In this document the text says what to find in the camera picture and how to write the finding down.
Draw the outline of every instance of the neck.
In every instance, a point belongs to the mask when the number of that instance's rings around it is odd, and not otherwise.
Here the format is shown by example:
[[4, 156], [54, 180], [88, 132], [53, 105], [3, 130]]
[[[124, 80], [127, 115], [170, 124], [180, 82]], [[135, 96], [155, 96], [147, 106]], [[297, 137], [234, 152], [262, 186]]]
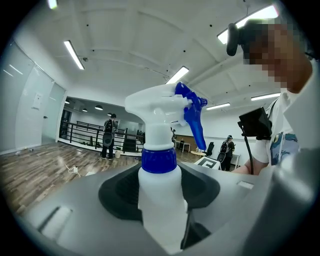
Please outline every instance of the neck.
[[306, 59], [304, 65], [301, 65], [301, 76], [300, 79], [293, 83], [292, 86], [288, 87], [288, 91], [293, 94], [298, 94], [302, 90], [302, 88], [306, 85], [307, 81], [311, 77], [312, 74], [312, 65], [311, 62]]

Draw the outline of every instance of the white bottle body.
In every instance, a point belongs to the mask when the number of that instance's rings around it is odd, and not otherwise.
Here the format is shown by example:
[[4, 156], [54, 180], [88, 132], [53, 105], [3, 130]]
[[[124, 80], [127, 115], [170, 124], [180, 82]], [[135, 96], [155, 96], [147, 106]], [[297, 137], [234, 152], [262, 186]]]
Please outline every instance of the white bottle body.
[[150, 173], [140, 168], [139, 203], [143, 226], [169, 254], [180, 252], [187, 225], [179, 166], [167, 173]]

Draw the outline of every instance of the blue cap ring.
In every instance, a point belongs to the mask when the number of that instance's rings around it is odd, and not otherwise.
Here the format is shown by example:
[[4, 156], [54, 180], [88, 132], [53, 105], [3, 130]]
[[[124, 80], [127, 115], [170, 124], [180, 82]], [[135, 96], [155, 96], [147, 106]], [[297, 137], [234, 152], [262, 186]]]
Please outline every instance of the blue cap ring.
[[155, 151], [142, 150], [142, 169], [152, 174], [165, 174], [177, 167], [177, 156], [174, 148]]

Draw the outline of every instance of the bucket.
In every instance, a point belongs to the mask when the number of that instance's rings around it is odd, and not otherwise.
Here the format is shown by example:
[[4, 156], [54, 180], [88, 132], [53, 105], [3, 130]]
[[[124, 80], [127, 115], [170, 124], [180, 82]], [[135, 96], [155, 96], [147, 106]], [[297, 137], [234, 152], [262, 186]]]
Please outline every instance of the bucket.
[[121, 156], [121, 151], [116, 150], [115, 153], [114, 153], [114, 156], [115, 156], [115, 158], [120, 158], [120, 156]]

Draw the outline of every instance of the black metal railing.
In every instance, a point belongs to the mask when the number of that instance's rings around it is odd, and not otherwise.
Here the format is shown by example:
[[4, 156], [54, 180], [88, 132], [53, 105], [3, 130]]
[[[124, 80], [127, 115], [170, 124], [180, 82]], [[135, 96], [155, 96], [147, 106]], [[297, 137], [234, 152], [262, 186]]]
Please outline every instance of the black metal railing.
[[[104, 127], [77, 121], [76, 123], [61, 121], [59, 137], [72, 142], [97, 148], [103, 147]], [[128, 128], [114, 132], [114, 150], [123, 153], [141, 153], [144, 138], [141, 135], [129, 134]]]

